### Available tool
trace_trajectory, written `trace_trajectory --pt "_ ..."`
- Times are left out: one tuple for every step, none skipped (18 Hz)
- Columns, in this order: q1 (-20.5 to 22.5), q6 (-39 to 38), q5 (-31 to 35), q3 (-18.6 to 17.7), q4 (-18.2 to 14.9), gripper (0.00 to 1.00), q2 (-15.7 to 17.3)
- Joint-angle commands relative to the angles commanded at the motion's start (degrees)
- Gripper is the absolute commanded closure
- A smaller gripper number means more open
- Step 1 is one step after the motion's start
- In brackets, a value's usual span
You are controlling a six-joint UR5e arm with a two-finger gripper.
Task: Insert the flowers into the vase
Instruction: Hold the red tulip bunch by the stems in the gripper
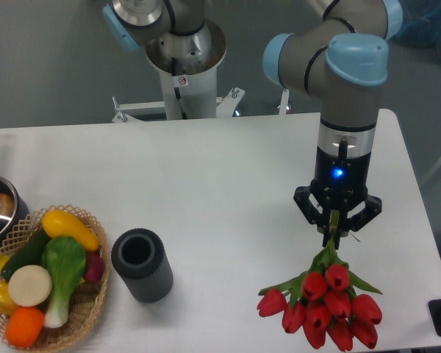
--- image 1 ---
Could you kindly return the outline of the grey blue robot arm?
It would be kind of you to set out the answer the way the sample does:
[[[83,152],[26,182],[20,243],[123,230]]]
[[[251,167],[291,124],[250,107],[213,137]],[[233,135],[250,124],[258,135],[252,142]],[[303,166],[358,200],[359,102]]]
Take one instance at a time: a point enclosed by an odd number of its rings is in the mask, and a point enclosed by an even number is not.
[[[216,70],[226,39],[202,1],[111,1],[103,16],[125,49],[144,49],[159,71],[167,119],[219,116]],[[304,35],[277,35],[265,48],[270,81],[322,103],[315,175],[294,199],[324,245],[338,246],[381,212],[366,179],[387,41],[402,19],[398,1],[333,1],[320,25]]]

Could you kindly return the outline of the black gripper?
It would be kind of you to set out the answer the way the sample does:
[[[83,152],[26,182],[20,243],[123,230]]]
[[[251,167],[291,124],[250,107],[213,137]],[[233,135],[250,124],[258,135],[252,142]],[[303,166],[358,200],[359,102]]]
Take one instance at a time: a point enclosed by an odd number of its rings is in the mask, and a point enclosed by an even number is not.
[[[381,213],[382,200],[368,195],[366,185],[370,153],[361,157],[340,160],[317,147],[315,175],[310,186],[295,189],[294,201],[306,220],[320,232],[329,232],[331,210],[345,213],[340,222],[340,238],[358,232]],[[321,211],[310,200],[311,194]],[[364,207],[348,217],[348,212],[364,202]]]

